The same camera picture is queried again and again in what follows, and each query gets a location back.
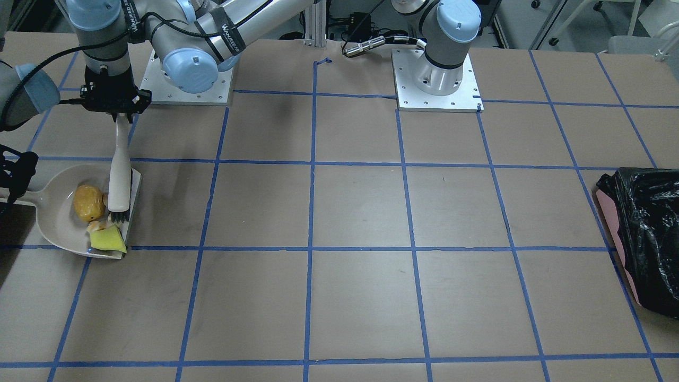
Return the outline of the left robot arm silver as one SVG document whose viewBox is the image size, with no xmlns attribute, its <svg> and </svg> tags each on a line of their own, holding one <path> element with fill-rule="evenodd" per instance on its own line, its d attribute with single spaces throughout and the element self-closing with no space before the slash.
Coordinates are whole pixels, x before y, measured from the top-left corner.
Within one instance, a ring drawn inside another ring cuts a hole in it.
<svg viewBox="0 0 679 382">
<path fill-rule="evenodd" d="M 85 83 L 66 104 L 120 114 L 141 114 L 151 91 L 139 89 L 128 45 L 150 42 L 163 70 L 182 92 L 210 90 L 219 72 L 235 65 L 245 49 L 285 20 L 308 8 L 320 11 L 326 34 L 326 1 L 67 1 L 65 12 L 85 55 Z M 426 40 L 416 70 L 418 87 L 447 96 L 458 85 L 471 41 L 482 26 L 473 1 L 393 1 L 392 7 Z"/>
</svg>

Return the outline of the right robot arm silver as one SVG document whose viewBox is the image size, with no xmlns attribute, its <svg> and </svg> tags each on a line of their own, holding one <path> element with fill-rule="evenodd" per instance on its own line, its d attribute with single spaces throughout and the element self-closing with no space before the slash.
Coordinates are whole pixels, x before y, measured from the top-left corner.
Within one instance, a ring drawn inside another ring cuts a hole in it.
<svg viewBox="0 0 679 382">
<path fill-rule="evenodd" d="M 58 87 L 43 67 L 31 63 L 12 67 L 2 62 L 2 132 L 18 129 L 59 103 Z M 38 160 L 34 152 L 2 145 L 2 188 L 8 190 L 7 205 L 24 196 Z"/>
</svg>

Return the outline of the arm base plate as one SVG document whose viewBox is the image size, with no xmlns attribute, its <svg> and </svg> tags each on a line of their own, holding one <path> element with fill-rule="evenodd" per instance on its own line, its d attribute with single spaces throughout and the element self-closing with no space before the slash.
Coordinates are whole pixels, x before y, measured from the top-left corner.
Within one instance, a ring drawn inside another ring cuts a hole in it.
<svg viewBox="0 0 679 382">
<path fill-rule="evenodd" d="M 140 88 L 151 91 L 155 105 L 228 106 L 238 58 L 223 64 L 196 48 L 180 48 L 164 60 L 153 50 Z"/>
<path fill-rule="evenodd" d="M 392 50 L 395 87 L 400 111 L 483 111 L 483 101 L 470 56 L 461 67 L 439 68 L 424 50 Z"/>
</svg>

